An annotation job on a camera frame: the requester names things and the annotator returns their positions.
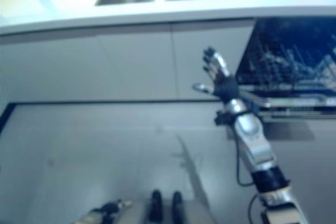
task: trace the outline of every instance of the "white cabinet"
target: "white cabinet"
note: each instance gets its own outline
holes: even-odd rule
[[[118,72],[120,89],[140,100],[177,98],[168,24],[99,28],[95,34]]]
[[[169,25],[8,36],[0,53],[11,102],[176,99]]]
[[[179,99],[211,99],[192,90],[196,82],[210,83],[202,70],[203,50],[218,50],[235,73],[254,27],[253,19],[173,24]]]

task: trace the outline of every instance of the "robotic arm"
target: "robotic arm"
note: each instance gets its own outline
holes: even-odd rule
[[[236,135],[239,154],[251,173],[258,197],[266,210],[261,214],[264,223],[308,224],[308,220],[292,193],[290,182],[277,166],[270,143],[264,136],[258,117],[247,109],[239,95],[238,83],[230,74],[223,57],[212,48],[204,51],[204,70],[214,85],[195,84],[197,91],[219,97],[224,112],[218,112],[217,125],[228,124]]]

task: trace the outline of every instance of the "dishwasher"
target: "dishwasher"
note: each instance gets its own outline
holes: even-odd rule
[[[335,119],[336,19],[258,19],[236,78],[264,121]]]

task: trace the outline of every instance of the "black cable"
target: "black cable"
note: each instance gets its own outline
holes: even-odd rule
[[[253,221],[252,221],[252,205],[253,205],[253,202],[256,200],[256,198],[258,197],[257,194],[255,194],[253,196],[253,198],[250,200],[250,203],[248,204],[248,208],[247,208],[247,217],[248,217],[248,222],[250,224],[253,224]]]
[[[237,135],[236,132],[234,132],[234,138],[235,138],[235,142],[236,142],[236,179],[237,179],[237,183],[238,185],[242,186],[242,187],[248,187],[248,186],[252,186],[254,185],[253,182],[250,183],[242,183],[240,181],[240,159],[239,159],[239,146],[238,146],[238,139],[237,139]]]

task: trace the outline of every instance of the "gray floor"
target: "gray floor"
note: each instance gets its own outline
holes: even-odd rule
[[[112,199],[146,199],[155,188],[166,199],[180,190],[201,201],[219,223],[247,223],[255,190],[236,185],[234,142],[213,124],[220,107],[18,106],[0,139],[0,223],[70,223]],[[269,125],[267,134],[311,222],[336,223],[335,121]],[[243,180],[250,180],[244,170]],[[253,209],[260,223],[261,207]]]

